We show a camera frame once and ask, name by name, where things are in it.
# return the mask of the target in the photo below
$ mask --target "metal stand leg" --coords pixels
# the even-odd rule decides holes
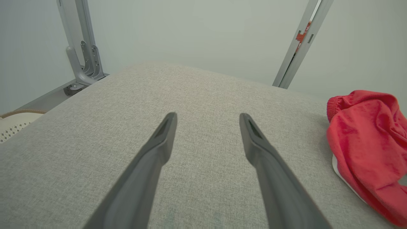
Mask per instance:
[[[84,42],[84,41],[81,42],[81,48],[82,48],[83,58],[85,59],[85,67],[83,68],[83,72],[86,75],[92,75],[94,70],[93,70],[93,65],[92,65],[92,59],[90,58],[90,53],[89,53],[88,45],[86,44],[86,42]]]
[[[74,72],[75,78],[78,83],[83,85],[91,85],[97,81],[85,75],[82,71],[81,65],[79,64],[78,56],[76,55],[75,49],[72,46],[66,48],[66,54],[68,55],[69,62],[71,62],[71,67]]]
[[[102,65],[100,63],[99,51],[95,45],[92,45],[92,54],[95,60],[96,69],[95,72],[93,72],[93,74],[90,77],[95,80],[100,80],[105,76],[103,75]]]

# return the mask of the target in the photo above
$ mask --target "gray fabric surface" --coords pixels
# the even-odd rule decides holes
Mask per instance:
[[[243,151],[241,112],[253,117],[334,228],[391,227],[335,175],[325,101],[156,63],[108,76],[0,145],[1,226],[83,226],[171,111],[178,127],[151,227],[268,226]]]

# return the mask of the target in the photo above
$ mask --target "gray wall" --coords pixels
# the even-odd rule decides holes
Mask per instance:
[[[308,0],[88,0],[103,70],[165,61],[272,85]]]
[[[288,90],[390,93],[407,116],[406,11],[406,0],[335,0]]]
[[[73,79],[55,0],[0,1],[0,114]]]

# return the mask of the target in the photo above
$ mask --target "red fabric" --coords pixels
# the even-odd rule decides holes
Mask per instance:
[[[338,170],[371,207],[407,226],[407,119],[390,95],[356,90],[328,101],[329,145]]]

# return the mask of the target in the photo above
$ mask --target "gray metal bar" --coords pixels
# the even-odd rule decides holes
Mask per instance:
[[[287,72],[288,66],[290,65],[291,60],[293,59],[294,53],[297,50],[298,44],[300,43],[299,41],[296,40],[297,35],[299,33],[301,33],[301,31],[305,31],[305,29],[308,25],[309,19],[311,18],[312,13],[314,12],[314,9],[315,9],[315,6],[317,5],[317,3],[318,3],[318,0],[310,0],[308,2],[307,7],[305,8],[304,14],[301,18],[300,24],[298,25],[298,28],[295,31],[294,38],[291,41],[291,44],[287,50],[287,54],[285,55],[284,60],[280,66],[280,69],[278,70],[278,73],[276,75],[276,78],[274,79],[273,86],[275,86],[275,87],[280,86],[280,83],[284,77],[284,74]]]
[[[88,51],[89,53],[92,53],[91,46],[95,44],[94,36],[93,36],[93,31],[92,25],[90,22],[90,15],[89,15],[89,9],[87,7],[88,2],[86,0],[75,0],[76,6],[77,6],[77,11],[78,11],[78,16],[79,16],[79,22],[81,24],[82,28],[82,34],[83,34],[83,40],[86,42],[88,45]],[[91,58],[91,63],[92,63],[92,68],[95,69],[96,66],[94,64],[94,59],[93,56],[90,56]]]
[[[86,75],[89,75],[89,74],[91,75],[91,74],[93,74],[94,69],[93,69],[92,59],[90,58],[88,45],[86,44],[86,42],[84,42],[84,41],[81,42],[81,48],[82,48],[83,58],[85,60],[85,67],[83,68],[83,72]]]
[[[300,68],[300,65],[302,61],[305,58],[306,53],[308,52],[310,46],[315,40],[315,37],[321,28],[321,25],[328,14],[329,8],[331,7],[333,3],[333,0],[323,0],[321,1],[321,4],[315,14],[314,19],[312,20],[311,26],[308,29],[308,32],[306,33],[303,41],[308,40],[308,42],[303,42],[301,44],[300,49],[298,50],[297,54],[295,55],[295,58],[289,65],[283,79],[281,80],[281,83],[279,87],[288,89],[288,86],[290,85],[291,81],[293,80],[295,74],[297,73],[298,69]]]
[[[69,31],[69,26],[68,26],[68,22],[67,22],[67,19],[66,19],[65,9],[63,8],[62,1],[57,0],[57,5],[58,5],[58,10],[59,10],[59,15],[61,16],[63,29],[65,30],[66,39],[68,40],[68,45],[73,47],[74,42],[73,42],[73,39],[72,39],[71,32]]]

